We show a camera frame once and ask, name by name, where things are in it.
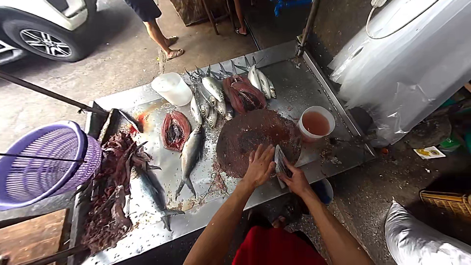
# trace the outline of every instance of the cleaver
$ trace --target cleaver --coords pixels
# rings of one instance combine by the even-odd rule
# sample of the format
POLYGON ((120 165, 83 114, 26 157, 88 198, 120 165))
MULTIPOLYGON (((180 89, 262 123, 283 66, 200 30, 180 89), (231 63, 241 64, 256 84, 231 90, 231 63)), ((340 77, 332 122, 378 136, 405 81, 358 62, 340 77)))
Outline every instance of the cleaver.
MULTIPOLYGON (((291 170, 284 164, 283 162, 283 158, 284 158, 284 153, 283 153, 283 150, 281 150, 281 147, 279 144, 276 145, 275 147, 275 163, 276 163, 276 167, 275 167, 275 171, 278 173, 278 172, 283 172, 285 175, 287 175, 288 177, 292 177, 292 172, 291 170)), ((280 187, 281 189, 284 189, 287 187, 287 185, 282 181, 280 180, 280 178, 278 178, 278 182, 280 183, 280 187)))

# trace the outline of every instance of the person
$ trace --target person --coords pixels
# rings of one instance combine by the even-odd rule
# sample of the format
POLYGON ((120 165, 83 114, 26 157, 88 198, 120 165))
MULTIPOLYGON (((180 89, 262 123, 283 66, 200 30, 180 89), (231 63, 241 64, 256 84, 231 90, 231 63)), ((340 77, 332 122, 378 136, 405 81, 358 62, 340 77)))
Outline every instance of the person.
POLYGON ((157 24, 157 18, 162 15, 162 12, 155 4, 154 0, 125 0, 134 12, 142 19, 146 25, 147 33, 149 36, 162 48, 167 57, 167 60, 181 56, 185 51, 183 49, 172 50, 170 46, 175 44, 178 40, 177 36, 166 38, 157 24))
MULTIPOLYGON (((216 212, 191 248, 184 264, 221 264, 247 200, 275 169, 275 148, 260 145, 249 157, 249 167, 234 192, 216 212)), ((311 189, 301 169, 284 161, 292 177, 279 177, 306 203, 314 217, 333 265, 374 264, 355 238, 327 210, 311 189)), ((233 264, 326 264, 312 244, 282 228, 254 226, 237 251, 233 264)))
POLYGON ((235 32, 246 36, 248 32, 247 32, 247 28, 245 27, 244 14, 242 13, 240 0, 234 0, 234 6, 235 6, 235 12, 237 13, 237 18, 239 19, 239 23, 240 23, 240 28, 236 29, 235 32))

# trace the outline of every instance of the shorts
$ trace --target shorts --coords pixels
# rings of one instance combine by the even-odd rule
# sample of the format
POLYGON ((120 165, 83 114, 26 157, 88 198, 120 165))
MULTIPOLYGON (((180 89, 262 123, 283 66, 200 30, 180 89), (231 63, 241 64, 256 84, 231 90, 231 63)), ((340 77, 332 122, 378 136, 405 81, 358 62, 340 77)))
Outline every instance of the shorts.
POLYGON ((162 15, 154 0, 125 0, 144 22, 155 20, 162 15))

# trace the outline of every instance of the basket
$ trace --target basket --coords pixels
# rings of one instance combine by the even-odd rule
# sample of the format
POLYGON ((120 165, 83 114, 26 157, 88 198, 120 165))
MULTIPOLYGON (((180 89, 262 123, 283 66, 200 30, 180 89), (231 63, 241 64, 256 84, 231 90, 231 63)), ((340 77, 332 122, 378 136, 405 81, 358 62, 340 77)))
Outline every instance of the basket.
POLYGON ((470 196, 463 193, 420 191, 420 199, 426 207, 448 215, 471 221, 470 196))
POLYGON ((10 146, 7 153, 85 162, 0 158, 0 210, 27 206, 74 190, 101 162, 98 141, 87 136, 73 121, 36 128, 10 146))

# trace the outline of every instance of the white plastic container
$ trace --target white plastic container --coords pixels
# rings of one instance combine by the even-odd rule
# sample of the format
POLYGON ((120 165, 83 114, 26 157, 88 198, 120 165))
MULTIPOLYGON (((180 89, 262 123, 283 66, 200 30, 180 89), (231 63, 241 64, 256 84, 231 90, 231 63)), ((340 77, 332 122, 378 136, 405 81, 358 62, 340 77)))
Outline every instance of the white plastic container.
POLYGON ((164 99, 176 106, 190 103, 193 96, 187 83, 177 73, 160 75, 152 80, 150 85, 164 99))
POLYGON ((335 129, 335 119, 333 118, 333 115, 330 113, 330 111, 328 111, 327 109, 321 106, 312 106, 312 107, 307 108, 302 113, 301 118, 299 118, 299 121, 298 121, 298 128, 301 131, 303 141, 313 142, 319 138, 329 135, 335 129), (329 122, 329 132, 327 134, 325 135, 312 134, 306 128, 304 128, 304 125, 302 124, 302 118, 308 112, 317 112, 327 119, 327 121, 329 122))

